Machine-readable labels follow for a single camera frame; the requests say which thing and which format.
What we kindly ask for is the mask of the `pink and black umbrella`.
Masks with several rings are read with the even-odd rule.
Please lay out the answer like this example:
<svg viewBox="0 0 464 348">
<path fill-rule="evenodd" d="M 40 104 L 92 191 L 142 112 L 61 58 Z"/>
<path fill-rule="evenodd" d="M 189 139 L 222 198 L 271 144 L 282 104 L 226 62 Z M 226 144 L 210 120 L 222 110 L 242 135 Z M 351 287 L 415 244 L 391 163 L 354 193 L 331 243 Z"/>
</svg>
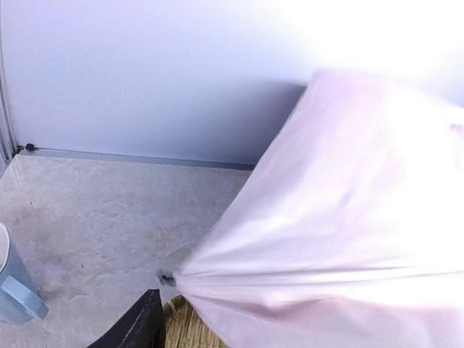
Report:
<svg viewBox="0 0 464 348">
<path fill-rule="evenodd" d="M 157 275 L 229 347 L 461 347 L 463 108 L 316 72 L 210 232 Z"/>
</svg>

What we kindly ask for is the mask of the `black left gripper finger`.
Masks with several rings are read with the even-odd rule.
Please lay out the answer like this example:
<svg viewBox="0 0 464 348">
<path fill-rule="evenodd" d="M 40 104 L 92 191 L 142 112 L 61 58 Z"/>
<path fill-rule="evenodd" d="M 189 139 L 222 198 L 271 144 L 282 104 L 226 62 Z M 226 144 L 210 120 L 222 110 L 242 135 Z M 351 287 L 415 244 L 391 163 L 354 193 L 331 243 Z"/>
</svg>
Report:
<svg viewBox="0 0 464 348">
<path fill-rule="evenodd" d="M 88 348 L 162 348 L 165 342 L 166 322 L 160 290 L 149 289 Z"/>
</svg>

